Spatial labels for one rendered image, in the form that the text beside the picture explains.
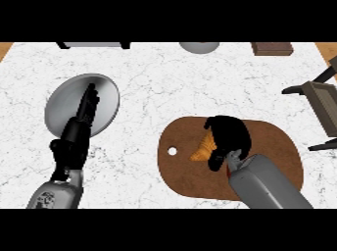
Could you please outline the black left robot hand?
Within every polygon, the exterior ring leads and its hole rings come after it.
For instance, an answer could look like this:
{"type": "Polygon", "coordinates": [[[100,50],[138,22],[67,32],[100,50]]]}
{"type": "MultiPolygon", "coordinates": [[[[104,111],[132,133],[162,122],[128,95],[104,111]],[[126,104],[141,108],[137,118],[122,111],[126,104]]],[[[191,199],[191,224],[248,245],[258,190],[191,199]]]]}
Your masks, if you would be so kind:
{"type": "Polygon", "coordinates": [[[69,178],[69,172],[78,171],[84,167],[98,102],[95,85],[89,83],[82,95],[76,116],[69,119],[60,138],[50,141],[50,150],[55,162],[51,181],[64,181],[69,178]]]}

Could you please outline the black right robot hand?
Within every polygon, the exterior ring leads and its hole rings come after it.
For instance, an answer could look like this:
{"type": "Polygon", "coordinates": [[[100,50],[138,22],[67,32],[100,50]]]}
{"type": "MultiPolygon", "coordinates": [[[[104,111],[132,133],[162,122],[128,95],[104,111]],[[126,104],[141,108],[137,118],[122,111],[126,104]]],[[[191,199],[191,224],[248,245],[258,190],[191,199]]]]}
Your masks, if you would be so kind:
{"type": "Polygon", "coordinates": [[[230,116],[209,117],[203,128],[211,129],[217,145],[208,160],[209,170],[217,172],[231,151],[240,150],[237,158],[246,158],[251,148],[249,132],[242,120],[230,116]]]}

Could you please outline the golden croissant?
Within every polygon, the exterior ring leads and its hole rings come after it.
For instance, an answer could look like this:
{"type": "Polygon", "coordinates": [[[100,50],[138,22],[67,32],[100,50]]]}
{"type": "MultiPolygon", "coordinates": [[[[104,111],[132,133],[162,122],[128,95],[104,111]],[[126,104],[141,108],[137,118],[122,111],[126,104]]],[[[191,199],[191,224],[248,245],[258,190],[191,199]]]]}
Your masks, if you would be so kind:
{"type": "Polygon", "coordinates": [[[197,149],[191,153],[189,160],[193,162],[208,161],[212,151],[217,149],[212,131],[208,131],[197,145],[197,149]]]}

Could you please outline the brown wooden cutting board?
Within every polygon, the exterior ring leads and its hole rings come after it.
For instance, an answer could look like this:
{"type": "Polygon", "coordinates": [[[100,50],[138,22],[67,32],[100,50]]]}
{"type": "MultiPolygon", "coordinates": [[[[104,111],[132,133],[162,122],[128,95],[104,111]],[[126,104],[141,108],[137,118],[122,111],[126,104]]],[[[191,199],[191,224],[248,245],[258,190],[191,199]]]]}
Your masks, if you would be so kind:
{"type": "MultiPolygon", "coordinates": [[[[206,119],[181,117],[166,126],[157,149],[157,166],[168,188],[180,195],[193,198],[237,201],[228,186],[225,167],[211,172],[205,162],[191,162],[189,157],[197,149],[206,119]]],[[[270,158],[296,189],[302,188],[302,162],[293,141],[271,124],[243,120],[249,136],[248,155],[262,154],[270,158]]]]}

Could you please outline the grey oval plate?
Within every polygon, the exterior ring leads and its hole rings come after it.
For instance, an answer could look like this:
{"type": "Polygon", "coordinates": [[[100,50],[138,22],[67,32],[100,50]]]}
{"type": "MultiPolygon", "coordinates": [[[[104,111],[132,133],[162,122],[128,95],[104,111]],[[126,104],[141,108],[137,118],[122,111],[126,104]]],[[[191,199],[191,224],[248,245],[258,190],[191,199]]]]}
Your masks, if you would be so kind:
{"type": "Polygon", "coordinates": [[[91,127],[95,136],[109,126],[119,107],[119,92],[112,79],[100,74],[82,74],[69,78],[53,91],[44,108],[44,123],[58,137],[69,119],[76,115],[81,99],[89,84],[95,85],[100,102],[91,127]]]}

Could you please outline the grey round bowl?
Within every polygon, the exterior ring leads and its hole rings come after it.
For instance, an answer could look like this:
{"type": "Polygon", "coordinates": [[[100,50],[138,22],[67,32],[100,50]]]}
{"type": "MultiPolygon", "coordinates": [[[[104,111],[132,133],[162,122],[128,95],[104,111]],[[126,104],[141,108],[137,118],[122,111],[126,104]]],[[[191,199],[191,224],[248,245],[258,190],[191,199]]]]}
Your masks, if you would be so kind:
{"type": "Polygon", "coordinates": [[[208,54],[220,46],[218,42],[180,42],[180,47],[193,54],[208,54]]]}

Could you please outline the brown wooden block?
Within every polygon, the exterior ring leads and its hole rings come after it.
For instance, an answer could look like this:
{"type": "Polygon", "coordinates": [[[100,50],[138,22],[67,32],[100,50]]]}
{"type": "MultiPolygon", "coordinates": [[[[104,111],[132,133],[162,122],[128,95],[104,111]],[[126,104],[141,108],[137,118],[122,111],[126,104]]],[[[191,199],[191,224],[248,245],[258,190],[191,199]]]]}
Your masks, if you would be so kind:
{"type": "Polygon", "coordinates": [[[289,42],[252,42],[251,48],[255,56],[289,56],[293,53],[289,42]]]}

